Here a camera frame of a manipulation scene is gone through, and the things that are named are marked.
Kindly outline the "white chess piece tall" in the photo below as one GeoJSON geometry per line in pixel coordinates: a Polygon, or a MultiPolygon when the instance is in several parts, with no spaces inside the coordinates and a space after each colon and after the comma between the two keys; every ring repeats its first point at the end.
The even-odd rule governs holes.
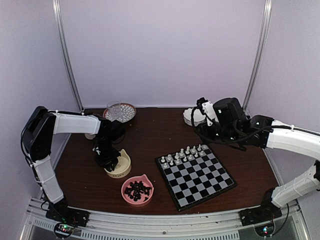
{"type": "Polygon", "coordinates": [[[188,155],[190,153],[190,147],[187,146],[186,150],[185,150],[185,154],[188,155]]]}
{"type": "Polygon", "coordinates": [[[196,147],[193,146],[193,148],[191,149],[191,152],[194,154],[196,151],[197,151],[197,150],[196,150],[196,147]]]}

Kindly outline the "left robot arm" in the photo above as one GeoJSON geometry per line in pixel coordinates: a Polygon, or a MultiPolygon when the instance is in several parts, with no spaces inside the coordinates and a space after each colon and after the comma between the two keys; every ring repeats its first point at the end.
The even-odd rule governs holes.
{"type": "Polygon", "coordinates": [[[51,163],[53,136],[93,135],[96,163],[108,171],[113,171],[121,155],[113,147],[113,142],[124,133],[120,121],[110,121],[97,114],[48,110],[44,106],[35,108],[21,132],[20,147],[47,200],[55,204],[51,210],[53,215],[61,222],[69,221],[72,218],[72,211],[61,203],[65,196],[51,163]]]}

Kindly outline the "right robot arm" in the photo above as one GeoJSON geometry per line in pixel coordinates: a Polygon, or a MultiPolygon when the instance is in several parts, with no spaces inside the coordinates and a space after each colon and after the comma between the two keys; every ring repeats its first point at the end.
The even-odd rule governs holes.
{"type": "Polygon", "coordinates": [[[265,193],[261,206],[256,210],[259,220],[268,220],[276,209],[320,189],[319,132],[265,115],[250,117],[235,97],[215,103],[202,97],[191,111],[194,113],[196,110],[206,122],[193,129],[207,143],[226,145],[241,151],[253,146],[268,152],[285,152],[289,157],[303,157],[311,164],[300,175],[265,193]]]}

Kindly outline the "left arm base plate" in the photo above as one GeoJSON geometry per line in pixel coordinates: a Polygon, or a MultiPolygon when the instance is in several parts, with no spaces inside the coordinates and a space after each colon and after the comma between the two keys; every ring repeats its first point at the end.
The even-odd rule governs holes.
{"type": "Polygon", "coordinates": [[[86,227],[90,213],[66,205],[49,205],[46,218],[76,227],[86,227]]]}

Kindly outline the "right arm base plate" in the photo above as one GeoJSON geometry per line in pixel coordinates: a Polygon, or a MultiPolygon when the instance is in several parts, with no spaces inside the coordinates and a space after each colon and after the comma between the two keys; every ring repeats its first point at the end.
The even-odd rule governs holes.
{"type": "Polygon", "coordinates": [[[239,216],[242,226],[249,226],[279,218],[282,216],[282,211],[273,204],[260,205],[258,207],[241,210],[239,216]]]}

